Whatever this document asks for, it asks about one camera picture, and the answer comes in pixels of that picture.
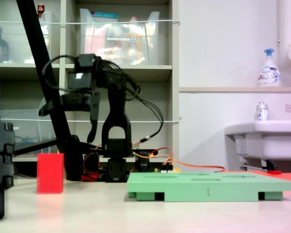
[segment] shelf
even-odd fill
[[[59,79],[59,64],[52,64],[55,78]],[[26,63],[0,63],[0,80],[17,81],[39,80],[35,64]]]
[[[106,163],[108,162],[109,158],[99,158],[99,161],[101,163]],[[150,163],[163,163],[167,160],[167,158],[152,158],[150,159]],[[126,162],[127,163],[134,163],[135,162],[135,157],[130,157],[130,158],[126,158]]]
[[[169,0],[78,0],[81,4],[103,5],[167,5]]]
[[[74,64],[66,64],[67,70],[72,70]],[[166,82],[172,71],[172,66],[149,65],[149,66],[121,66],[121,69],[130,75],[136,82]]]
[[[13,162],[37,162],[37,157],[13,157]]]
[[[109,158],[99,158],[101,163],[108,162]],[[166,161],[167,158],[152,158],[150,159],[151,163],[163,163]],[[13,157],[13,162],[37,162],[37,157]],[[134,163],[135,158],[126,158],[127,163]]]
[[[291,87],[179,87],[180,93],[291,93]]]

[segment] black pole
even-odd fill
[[[45,100],[47,102],[57,100],[59,99],[59,91],[50,88],[45,82],[45,77],[42,75],[42,68],[47,62],[49,62],[49,53],[44,42],[34,2],[33,0],[16,1],[23,20]],[[46,69],[46,77],[51,84],[54,86],[56,85],[55,76],[51,66],[48,66]],[[69,140],[71,134],[64,111],[58,107],[50,114],[50,118],[52,120],[56,137],[61,141]]]
[[[53,86],[56,85],[53,69],[48,66],[46,69],[46,76],[42,75],[42,68],[49,62],[49,53],[44,42],[40,22],[34,6],[33,0],[16,0],[19,8],[21,18],[23,20],[24,28],[27,34],[31,52],[34,58],[38,78],[42,87],[42,91],[47,102],[60,101],[59,91],[49,87],[45,81],[48,79]],[[58,139],[58,150],[64,153],[64,164],[67,174],[67,179],[72,181],[81,180],[83,172],[83,156],[80,153],[80,141],[78,137],[70,134],[68,122],[65,112],[60,107],[53,109],[50,113],[53,128]]]

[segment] white bottle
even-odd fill
[[[257,114],[256,114],[257,120],[269,120],[268,115],[268,105],[264,102],[259,102],[257,105]]]
[[[281,76],[278,67],[272,60],[273,49],[266,49],[267,59],[262,66],[258,78],[258,86],[281,86]]]

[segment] soap dispenser bottle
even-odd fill
[[[258,78],[258,86],[281,86],[281,77],[278,67],[272,60],[273,49],[266,49],[267,59],[262,66],[260,75]]]

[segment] pipe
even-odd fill
[[[278,65],[283,86],[291,86],[291,0],[278,0]]]

